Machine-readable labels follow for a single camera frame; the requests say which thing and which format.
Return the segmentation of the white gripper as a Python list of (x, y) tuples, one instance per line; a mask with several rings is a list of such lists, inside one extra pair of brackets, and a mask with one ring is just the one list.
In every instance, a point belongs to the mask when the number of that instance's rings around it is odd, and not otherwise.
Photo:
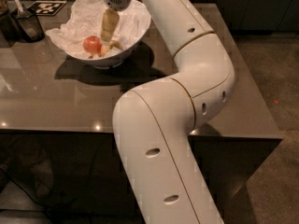
[(103, 0), (108, 8), (102, 16), (101, 39), (109, 42), (119, 23), (120, 16), (116, 10), (125, 10), (132, 0)]

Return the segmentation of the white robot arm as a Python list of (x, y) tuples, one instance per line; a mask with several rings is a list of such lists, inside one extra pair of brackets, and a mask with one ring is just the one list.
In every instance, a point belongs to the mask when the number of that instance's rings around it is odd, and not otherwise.
[[(104, 0), (124, 9), (130, 0)], [(113, 112), (124, 170), (146, 224), (224, 224), (188, 136), (227, 104), (232, 61), (189, 0), (142, 0), (178, 68), (126, 92)]]

